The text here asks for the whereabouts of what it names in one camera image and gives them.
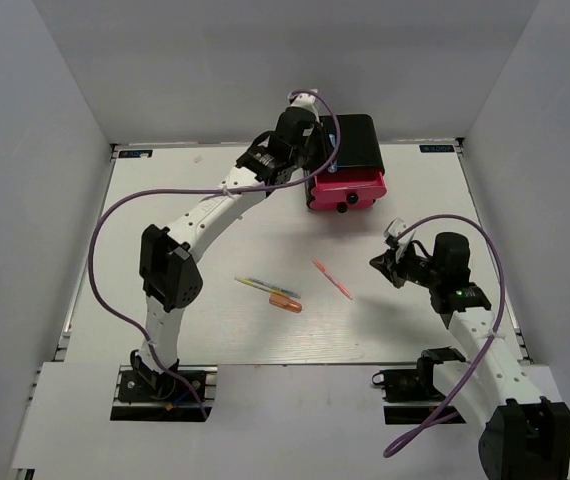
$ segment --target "white wall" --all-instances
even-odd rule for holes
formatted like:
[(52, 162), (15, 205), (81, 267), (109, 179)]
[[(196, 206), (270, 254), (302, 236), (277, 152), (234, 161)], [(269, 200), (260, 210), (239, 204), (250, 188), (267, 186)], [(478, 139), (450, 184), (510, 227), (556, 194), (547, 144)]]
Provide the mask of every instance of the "white wall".
[(465, 135), (538, 0), (34, 0), (113, 143), (249, 140), (318, 87), (379, 138)]
[(570, 2), (540, 3), (466, 147), (525, 340), (570, 405)]
[(0, 0), (0, 478), (56, 348), (110, 149), (29, 0)]

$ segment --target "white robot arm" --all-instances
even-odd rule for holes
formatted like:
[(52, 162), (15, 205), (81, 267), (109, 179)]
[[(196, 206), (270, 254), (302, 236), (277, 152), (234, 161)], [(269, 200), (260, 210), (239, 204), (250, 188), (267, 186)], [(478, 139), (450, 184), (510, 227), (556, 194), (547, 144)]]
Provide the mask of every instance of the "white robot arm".
[[(372, 259), (370, 265), (397, 288), (406, 281), (426, 287), (434, 311), (458, 341), (464, 356), (451, 347), (426, 350), (416, 370), (408, 371), (408, 377), (395, 385), (416, 387), (412, 395), (422, 395), (423, 400), (442, 399), (468, 370), (466, 358), (476, 359), (488, 335), (493, 336), (474, 374), (451, 402), (478, 434), (485, 474), (490, 480), (566, 479), (570, 410), (564, 403), (553, 403), (543, 396), (521, 369), (505, 339), (492, 330), (495, 315), (490, 302), (470, 282), (467, 238), (440, 233), (429, 255), (411, 237), (396, 240), (404, 229), (402, 220), (390, 225), (386, 231), (390, 248)], [(416, 245), (424, 257), (416, 253)]]
[(163, 366), (177, 368), (183, 314), (202, 289), (196, 265), (205, 251), (236, 219), (270, 195), (265, 187), (289, 181), (296, 169), (308, 167), (311, 161), (318, 163), (314, 158), (319, 120), (315, 97), (299, 94), (290, 101), (276, 129), (257, 137), (219, 184), (226, 195), (204, 198), (164, 228), (150, 225), (143, 233), (140, 274), (147, 294), (145, 328), (151, 342), (143, 342), (132, 352), (131, 363), (159, 395), (163, 384), (173, 384), (173, 380), (154, 361), (150, 343)]

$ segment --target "white panel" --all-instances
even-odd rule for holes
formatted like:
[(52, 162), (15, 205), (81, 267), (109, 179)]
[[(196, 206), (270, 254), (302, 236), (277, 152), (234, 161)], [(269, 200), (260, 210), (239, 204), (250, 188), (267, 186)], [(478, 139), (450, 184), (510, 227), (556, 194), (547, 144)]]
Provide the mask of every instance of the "white panel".
[(321, 89), (379, 137), (464, 136), (537, 0), (35, 0), (113, 143), (249, 141)]
[(570, 2), (541, 2), (472, 128), (465, 171), (535, 360), (570, 405)]
[[(119, 159), (106, 205), (148, 188), (212, 187), (225, 178), (245, 147), (156, 149), (148, 159)], [(275, 192), (233, 224), (199, 263), (204, 288), (185, 312), (178, 341), (183, 364), (412, 362), (422, 350), (454, 342), (430, 306), (426, 289), (395, 289), (369, 266), (386, 250), (383, 230), (395, 217), (414, 222), (449, 212), (476, 218), (455, 153), (421, 153), (418, 145), (384, 145), (388, 193), (369, 210), (310, 212), (302, 186)], [(198, 197), (136, 200), (105, 225), (96, 272), (116, 308), (145, 321), (138, 276), (140, 238), (193, 208)], [(456, 221), (418, 230), (430, 250), (444, 230), (470, 239), (472, 278), (497, 304), (498, 284), (482, 237)], [(350, 302), (311, 262), (317, 257), (354, 295)], [(297, 289), (303, 312), (269, 305), (265, 292), (234, 281), (248, 275)], [(128, 363), (140, 334), (104, 311), (85, 283), (72, 320), (70, 361)], [(503, 332), (520, 357), (509, 316)]]
[[(226, 366), (206, 423), (110, 422), (118, 368), (45, 364), (14, 460), (34, 480), (479, 480), (467, 425), (384, 448), (410, 426), (385, 425), (375, 366)], [(549, 369), (530, 376), (558, 400)]]
[(0, 478), (56, 348), (109, 145), (29, 0), (0, 0)]

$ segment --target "pink pen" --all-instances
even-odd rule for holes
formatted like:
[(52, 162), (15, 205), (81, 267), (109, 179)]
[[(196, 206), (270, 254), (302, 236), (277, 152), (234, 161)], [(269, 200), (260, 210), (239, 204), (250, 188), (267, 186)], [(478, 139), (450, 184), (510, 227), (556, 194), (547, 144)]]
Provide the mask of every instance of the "pink pen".
[(352, 294), (349, 293), (349, 290), (347, 290), (347, 289), (345, 288), (345, 286), (344, 286), (341, 282), (339, 282), (339, 281), (336, 280), (334, 277), (332, 277), (332, 276), (330, 275), (330, 273), (327, 271), (327, 268), (325, 268), (325, 266), (324, 266), (321, 262), (319, 262), (319, 261), (316, 260), (316, 259), (312, 259), (312, 262), (314, 263), (314, 265), (316, 266), (316, 268), (318, 268), (318, 269), (321, 271), (321, 273), (322, 273), (323, 275), (325, 275), (325, 276), (327, 277), (327, 279), (328, 279), (330, 282), (332, 282), (332, 283), (334, 284), (334, 286), (335, 286), (336, 288), (338, 288), (338, 289), (341, 291), (341, 293), (342, 293), (343, 295), (345, 295), (345, 296), (346, 296), (347, 298), (349, 298), (350, 300), (353, 300), (353, 299), (354, 299), (354, 298), (352, 297)]

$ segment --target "white tabletop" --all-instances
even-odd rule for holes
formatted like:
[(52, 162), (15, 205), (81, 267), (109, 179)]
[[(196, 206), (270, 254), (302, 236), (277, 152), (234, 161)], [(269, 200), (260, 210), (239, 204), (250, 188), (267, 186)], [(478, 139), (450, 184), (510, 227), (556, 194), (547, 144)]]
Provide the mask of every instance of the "white tabletop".
[[(548, 367), (525, 367), (551, 401)], [(34, 480), (478, 480), (478, 437), (468, 425), (425, 430), (402, 454), (384, 448), (410, 425), (385, 425), (378, 368), (225, 365), (205, 423), (113, 422), (118, 365), (46, 363), (14, 468)]]
[[(229, 172), (242, 146), (158, 148), (151, 158), (118, 159), (106, 206), (138, 190), (210, 188)], [(310, 212), (302, 187), (274, 193), (232, 225), (207, 251), (199, 268), (204, 288), (188, 308), (178, 341), (182, 364), (395, 363), (415, 361), (426, 348), (456, 346), (427, 290), (397, 290), (369, 260), (386, 249), (382, 232), (395, 217), (408, 224), (437, 213), (477, 219), (455, 153), (421, 153), (417, 145), (381, 146), (388, 193), (364, 211)], [(188, 211), (197, 197), (140, 199), (116, 212), (97, 246), (96, 272), (104, 297), (145, 322), (138, 276), (140, 236)], [(494, 307), (498, 282), (487, 246), (471, 227), (450, 220), (421, 227), (416, 238), (432, 249), (434, 236), (456, 231), (470, 240), (472, 280)], [(354, 295), (345, 298), (312, 265), (323, 262)], [(234, 281), (253, 276), (298, 290), (303, 312), (268, 304), (267, 294)], [(518, 358), (509, 313), (502, 324)], [(87, 279), (72, 317), (66, 361), (127, 363), (140, 334), (102, 310)]]

